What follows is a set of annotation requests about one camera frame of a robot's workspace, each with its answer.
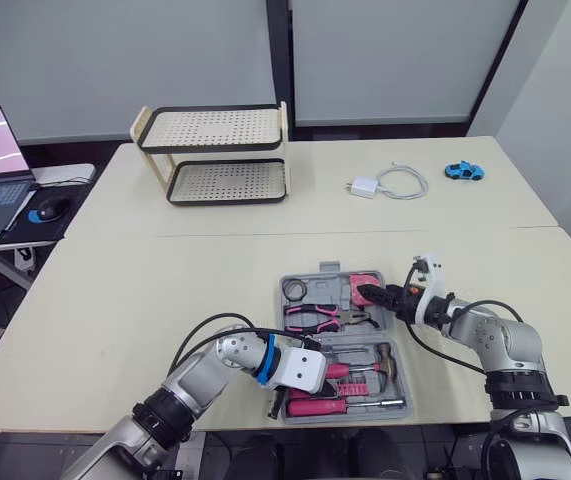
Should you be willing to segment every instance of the gray wall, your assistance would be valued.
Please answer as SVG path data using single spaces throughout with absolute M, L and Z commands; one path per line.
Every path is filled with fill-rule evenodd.
M 23 142 L 122 137 L 143 105 L 274 102 L 265 0 L 0 0 Z
M 470 135 L 495 135 L 571 235 L 571 0 L 530 1 L 505 60 Z
M 518 0 L 292 0 L 298 125 L 463 122 Z

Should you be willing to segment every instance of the perforated shelf tray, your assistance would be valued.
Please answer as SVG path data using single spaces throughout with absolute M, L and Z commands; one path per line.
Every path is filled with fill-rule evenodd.
M 182 162 L 167 200 L 174 205 L 274 203 L 285 193 L 281 159 Z
M 138 139 L 151 154 L 273 150 L 280 143 L 276 105 L 163 107 Z

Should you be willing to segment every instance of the toolbox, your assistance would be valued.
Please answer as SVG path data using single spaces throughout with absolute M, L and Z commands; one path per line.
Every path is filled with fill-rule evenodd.
M 282 327 L 311 334 L 320 342 L 329 365 L 325 378 L 333 391 L 310 396 L 289 389 L 280 412 L 284 423 L 411 415 L 413 404 L 403 362 L 391 338 L 392 315 L 360 297 L 355 287 L 363 282 L 385 286 L 380 272 L 341 272 L 339 262 L 322 262 L 319 273 L 281 278 Z

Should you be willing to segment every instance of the white cable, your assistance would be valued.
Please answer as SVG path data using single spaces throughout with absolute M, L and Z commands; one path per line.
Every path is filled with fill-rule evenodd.
M 383 185 L 383 177 L 385 175 L 387 175 L 388 173 L 392 173 L 392 172 L 409 173 L 411 176 L 413 176 L 418 181 L 418 184 L 421 187 L 421 191 L 416 192 L 416 193 L 402 194 L 402 193 L 396 193 L 393 190 L 387 188 L 385 185 Z M 394 162 L 392 162 L 392 166 L 390 168 L 380 172 L 376 176 L 376 180 L 378 180 L 378 186 L 376 187 L 376 191 L 381 192 L 383 195 L 386 195 L 389 198 L 394 198 L 396 200 L 413 200 L 415 198 L 421 198 L 421 197 L 424 197 L 425 195 L 427 195 L 427 192 L 429 190 L 429 184 L 427 183 L 427 180 L 425 180 L 425 177 L 423 177 L 420 173 L 418 173 L 416 170 L 414 170 L 409 165 L 400 165 L 400 164 L 396 164 Z

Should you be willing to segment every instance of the gray toolbox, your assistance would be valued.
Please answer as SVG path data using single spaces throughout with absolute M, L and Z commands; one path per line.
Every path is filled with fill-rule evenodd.
M 301 403 L 301 400 L 320 402 L 325 399 L 310 397 L 305 392 L 290 389 L 281 407 L 281 418 L 286 424 L 387 420 L 411 415 L 412 398 L 407 387 L 403 363 L 390 335 L 392 316 L 381 306 L 362 305 L 369 302 L 359 298 L 355 289 L 353 297 L 352 283 L 363 281 L 363 276 L 374 277 L 380 286 L 385 286 L 380 272 L 341 272 L 339 262 L 322 262 L 320 273 L 281 278 L 283 329 L 311 333 L 313 338 L 321 343 L 321 351 L 327 357 L 328 364 L 340 364 L 329 367 L 326 379 L 337 392 L 340 391 L 346 396 L 333 399 L 331 406 L 335 409 L 342 406 L 344 409 L 343 402 L 347 402 L 346 413 L 314 414 L 312 412 L 317 411 L 318 406 L 322 404 Z M 322 313 L 330 312 L 334 308 L 337 308 L 339 315 L 340 311 L 360 311 L 364 315 L 354 315 L 355 318 L 351 320 L 338 320 L 338 317 Z M 393 359 L 395 373 L 391 378 L 383 373 L 386 370 L 386 362 L 381 358 L 381 353 L 385 353 L 384 350 L 380 351 L 381 348 L 388 348 Z M 329 378 L 345 374 L 346 368 L 349 369 L 347 376 Z M 349 406 L 354 403 L 376 403 L 390 399 L 403 401 L 387 406 Z

